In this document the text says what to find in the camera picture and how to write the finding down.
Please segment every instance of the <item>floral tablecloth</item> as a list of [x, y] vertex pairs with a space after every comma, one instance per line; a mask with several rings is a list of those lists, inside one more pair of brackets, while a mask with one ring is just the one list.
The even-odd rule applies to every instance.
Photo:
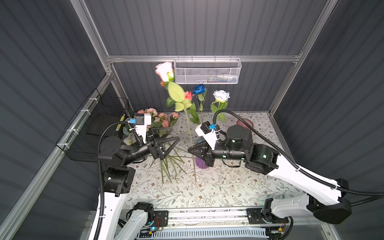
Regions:
[[[243, 113], [239, 115], [249, 119], [256, 130], [281, 147], [267, 113]], [[237, 122], [235, 117], [229, 114], [225, 116], [226, 122], [218, 121], [222, 130], [226, 130]], [[212, 118], [212, 114], [203, 114], [204, 121], [212, 122]], [[194, 131], [196, 124], [191, 122], [190, 124], [195, 143], [198, 138]], [[264, 200], [269, 197], [284, 199], [302, 194], [301, 190], [283, 180], [246, 169], [244, 163], [240, 168], [230, 168], [220, 160], [215, 161], [214, 167], [207, 169], [196, 167], [196, 182], [193, 175], [195, 157], [185, 152], [191, 146], [185, 115], [180, 115], [171, 135], [179, 136], [181, 141], [170, 155], [176, 157], [179, 155], [182, 158], [184, 163], [178, 162], [178, 164], [186, 173], [177, 165], [174, 164], [175, 168], [173, 168], [169, 163], [171, 180], [163, 172], [164, 183], [162, 183], [159, 159], [156, 159], [152, 164], [153, 158], [149, 157], [143, 163], [130, 165], [136, 169], [136, 174], [123, 209], [131, 209], [137, 202], [150, 202], [156, 209], [255, 206], [263, 205]], [[255, 134], [253, 134], [253, 141], [265, 144]]]

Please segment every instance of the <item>white flower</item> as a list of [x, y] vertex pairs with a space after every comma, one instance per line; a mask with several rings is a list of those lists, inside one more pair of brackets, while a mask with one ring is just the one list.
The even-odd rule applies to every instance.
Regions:
[[216, 101], [218, 101], [220, 103], [225, 103], [230, 98], [229, 93], [227, 93], [224, 90], [220, 90], [220, 91], [215, 90], [214, 91], [214, 97], [215, 97]]
[[168, 82], [169, 79], [168, 79], [167, 73], [169, 73], [169, 75], [171, 77], [173, 77], [172, 63], [171, 62], [165, 62], [165, 63], [161, 63], [161, 64], [157, 65], [155, 73], [157, 73], [160, 76], [160, 78], [163, 82]]

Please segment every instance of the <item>blue rose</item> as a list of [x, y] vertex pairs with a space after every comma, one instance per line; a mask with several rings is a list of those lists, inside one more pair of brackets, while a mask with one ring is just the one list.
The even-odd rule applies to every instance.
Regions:
[[198, 95], [198, 94], [205, 93], [206, 90], [207, 89], [205, 88], [205, 85], [200, 84], [200, 85], [197, 85], [196, 87], [194, 87], [192, 91], [195, 95]]

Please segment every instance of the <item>wire mesh basket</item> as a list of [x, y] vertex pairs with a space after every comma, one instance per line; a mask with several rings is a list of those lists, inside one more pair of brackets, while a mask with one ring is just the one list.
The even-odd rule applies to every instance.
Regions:
[[[97, 162], [97, 146], [103, 131], [112, 123], [118, 122], [124, 115], [132, 115], [125, 98], [99, 95], [71, 131], [66, 142], [56, 143], [67, 157], [75, 161]], [[110, 129], [105, 136], [122, 137], [122, 127]]]
[[175, 59], [175, 82], [178, 84], [236, 84], [238, 83], [241, 61], [228, 60], [181, 60]]

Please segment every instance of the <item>wire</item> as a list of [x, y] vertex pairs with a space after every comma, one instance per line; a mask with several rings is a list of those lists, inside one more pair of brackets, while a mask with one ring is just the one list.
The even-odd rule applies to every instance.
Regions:
[[239, 161], [240, 161], [239, 165], [228, 165], [228, 164], [226, 164], [226, 163], [224, 162], [224, 160], [221, 160], [221, 161], [224, 163], [224, 165], [226, 165], [226, 166], [228, 166], [228, 167], [233, 167], [233, 168], [235, 168], [235, 167], [240, 167], [240, 166], [241, 166], [241, 160], [239, 160]]
[[291, 222], [289, 224], [289, 228], [288, 228], [287, 232], [281, 238], [279, 238], [278, 240], [285, 239], [288, 236], [288, 234], [291, 232], [292, 227], [293, 227], [293, 218], [291, 216], [289, 216], [289, 219], [290, 219]]
[[125, 215], [125, 219], [129, 220], [129, 218], [130, 218], [131, 215], [132, 215], [132, 212], [133, 212], [133, 209], [129, 210], [129, 211], [127, 212], [127, 214]]
[[333, 189], [336, 189], [336, 190], [339, 190], [339, 191], [342, 191], [342, 192], [346, 192], [346, 193], [350, 193], [350, 194], [354, 194], [354, 195], [361, 195], [361, 196], [384, 196], [384, 192], [364, 192], [364, 191], [356, 191], [356, 190], [349, 190], [349, 189], [346, 189], [346, 188], [343, 188], [343, 187], [338, 187], [336, 185], [333, 185], [331, 183], [328, 183], [324, 180], [321, 180], [309, 173], [307, 173], [306, 171], [304, 171], [303, 169], [301, 169], [281, 148], [279, 148], [276, 144], [274, 144], [273, 142], [271, 142], [268, 138], [266, 138], [265, 136], [263, 136], [261, 133], [259, 133], [258, 131], [256, 131], [252, 126], [250, 126], [247, 122], [245, 122], [241, 117], [239, 117], [237, 114], [235, 114], [234, 112], [230, 111], [230, 110], [226, 110], [226, 109], [220, 109], [218, 110], [217, 112], [215, 112], [214, 114], [214, 118], [213, 118], [213, 123], [216, 124], [216, 119], [217, 119], [217, 115], [219, 113], [222, 113], [222, 112], [225, 112], [225, 113], [229, 113], [231, 114], [232, 116], [235, 116], [237, 119], [239, 119], [243, 124], [245, 124], [245, 126], [247, 126], [249, 129], [251, 129], [257, 136], [259, 136], [261, 139], [263, 139], [264, 141], [266, 141], [268, 144], [270, 144], [272, 147], [274, 147], [277, 151], [279, 151], [286, 159], [287, 161], [295, 168], [295, 169], [298, 169], [298, 171], [302, 174], [304, 174], [305, 176], [307, 176], [308, 178], [312, 179], [312, 180], [315, 180], [317, 181], [318, 183], [321, 183], [325, 186], [328, 186], [330, 188], [333, 188]]
[[[105, 133], [111, 127], [119, 125], [119, 124], [127, 125], [127, 122], [123, 122], [123, 121], [116, 122], [116, 123], [108, 126], [104, 130], [103, 134], [100, 137], [99, 144], [97, 146], [97, 157], [98, 158], [99, 158], [99, 153], [100, 153], [100, 145], [101, 145], [101, 142], [103, 141], [103, 137], [104, 137]], [[101, 165], [100, 160], [98, 160], [98, 168], [99, 168], [99, 181], [100, 181], [100, 212], [99, 212], [99, 220], [97, 222], [96, 231], [95, 231], [95, 235], [93, 237], [93, 240], [98, 240], [99, 239], [99, 234], [100, 234], [100, 230], [101, 230], [101, 224], [103, 223], [103, 216], [104, 216], [104, 178], [103, 178], [103, 167]]]
[[368, 197], [368, 198], [362, 199], [360, 201], [352, 202], [351, 203], [351, 207], [357, 206], [357, 205], [360, 205], [360, 204], [364, 204], [364, 203], [367, 203], [367, 202], [375, 201], [375, 200], [378, 200], [380, 198], [383, 198], [383, 197], [378, 197], [378, 196], [376, 196], [376, 197]]

